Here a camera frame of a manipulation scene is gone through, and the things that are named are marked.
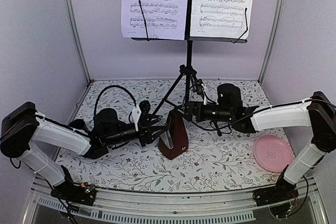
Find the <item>brown metronome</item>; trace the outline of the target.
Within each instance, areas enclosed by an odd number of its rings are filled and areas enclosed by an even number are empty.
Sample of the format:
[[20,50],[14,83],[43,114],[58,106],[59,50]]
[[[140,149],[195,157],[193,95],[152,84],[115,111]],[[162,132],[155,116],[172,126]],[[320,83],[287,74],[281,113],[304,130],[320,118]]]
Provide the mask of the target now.
[[188,136],[181,114],[176,110],[168,113],[168,131],[159,138],[158,149],[169,160],[173,160],[188,150]]

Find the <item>black music stand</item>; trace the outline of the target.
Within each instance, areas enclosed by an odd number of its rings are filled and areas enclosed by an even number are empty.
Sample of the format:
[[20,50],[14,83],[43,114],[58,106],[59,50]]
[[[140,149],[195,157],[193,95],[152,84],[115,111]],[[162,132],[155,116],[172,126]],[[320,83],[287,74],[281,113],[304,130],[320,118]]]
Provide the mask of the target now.
[[196,80],[196,70],[192,67],[192,47],[193,41],[219,41],[219,42],[228,42],[231,44],[245,44],[247,39],[242,39],[242,36],[239,38],[215,38],[215,37],[191,37],[190,36],[190,18],[192,11],[192,0],[187,0],[187,13],[186,13],[186,26],[185,26],[185,41],[187,43],[187,53],[186,53],[186,65],[180,65],[180,75],[176,78],[175,82],[172,84],[170,89],[167,91],[166,95],[161,99],[160,103],[156,106],[153,114],[157,114],[159,109],[162,107],[164,103],[169,104],[172,107],[176,107],[174,103],[169,101],[169,96],[172,91],[175,89],[177,84],[181,81],[183,77],[185,80],[185,94],[189,96],[191,84],[193,84]]

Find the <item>purple sheet music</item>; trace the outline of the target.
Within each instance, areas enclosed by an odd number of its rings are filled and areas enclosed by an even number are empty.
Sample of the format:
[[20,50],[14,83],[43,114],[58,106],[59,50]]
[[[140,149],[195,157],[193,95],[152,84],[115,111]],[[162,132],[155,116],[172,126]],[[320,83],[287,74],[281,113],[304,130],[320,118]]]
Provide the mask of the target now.
[[121,0],[124,38],[184,40],[188,0]]

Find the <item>white sheet music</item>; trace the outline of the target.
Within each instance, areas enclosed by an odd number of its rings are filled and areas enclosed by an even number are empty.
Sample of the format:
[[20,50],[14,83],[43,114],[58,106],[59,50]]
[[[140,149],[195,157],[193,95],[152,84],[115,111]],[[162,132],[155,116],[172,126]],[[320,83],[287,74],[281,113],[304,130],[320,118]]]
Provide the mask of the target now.
[[190,36],[245,40],[253,0],[192,0]]

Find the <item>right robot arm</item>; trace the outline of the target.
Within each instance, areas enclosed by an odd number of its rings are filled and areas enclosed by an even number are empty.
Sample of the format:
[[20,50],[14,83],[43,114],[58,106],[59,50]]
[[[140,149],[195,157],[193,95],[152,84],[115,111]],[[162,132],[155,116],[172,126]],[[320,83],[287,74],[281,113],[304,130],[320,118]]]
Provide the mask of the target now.
[[244,107],[240,88],[226,83],[217,87],[217,103],[208,103],[207,95],[203,98],[202,102],[184,100],[177,109],[188,121],[226,122],[228,127],[241,133],[296,126],[312,129],[312,139],[282,171],[278,185],[272,188],[271,196],[276,201],[290,195],[291,185],[335,150],[335,106],[323,92],[317,91],[309,98],[286,104]]

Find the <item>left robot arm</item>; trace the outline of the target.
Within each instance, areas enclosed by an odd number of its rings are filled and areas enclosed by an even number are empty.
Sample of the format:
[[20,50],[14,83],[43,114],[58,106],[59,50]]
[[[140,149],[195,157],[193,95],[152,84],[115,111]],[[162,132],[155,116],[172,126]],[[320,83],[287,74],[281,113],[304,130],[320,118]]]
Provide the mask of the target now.
[[57,186],[67,200],[78,195],[78,188],[67,180],[67,171],[56,165],[35,143],[43,142],[70,150],[88,159],[105,156],[109,148],[139,140],[141,146],[162,140],[166,147],[174,144],[169,127],[162,117],[149,113],[148,101],[136,105],[132,123],[118,119],[117,112],[105,108],[93,117],[94,127],[87,129],[84,120],[64,125],[39,113],[35,104],[26,102],[3,118],[1,122],[1,153],[26,164],[34,173]]

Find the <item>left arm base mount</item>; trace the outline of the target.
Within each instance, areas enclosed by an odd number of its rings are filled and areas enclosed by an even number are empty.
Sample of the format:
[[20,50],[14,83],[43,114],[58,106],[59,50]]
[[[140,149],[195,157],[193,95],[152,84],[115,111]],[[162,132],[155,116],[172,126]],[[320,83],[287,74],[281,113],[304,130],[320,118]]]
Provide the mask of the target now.
[[51,196],[65,200],[66,202],[93,206],[97,191],[93,184],[74,184],[68,180],[58,186],[52,186]]

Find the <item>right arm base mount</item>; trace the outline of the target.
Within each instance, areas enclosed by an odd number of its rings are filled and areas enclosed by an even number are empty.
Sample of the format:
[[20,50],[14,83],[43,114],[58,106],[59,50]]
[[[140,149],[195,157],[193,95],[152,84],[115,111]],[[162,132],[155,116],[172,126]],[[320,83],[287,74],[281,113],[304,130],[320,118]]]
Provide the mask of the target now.
[[296,185],[292,185],[280,178],[276,184],[272,187],[257,189],[253,192],[253,200],[257,206],[264,206],[279,203],[285,200],[293,199],[294,203],[287,203],[284,206],[272,207],[271,213],[277,218],[288,217],[297,202],[299,193],[296,189]]

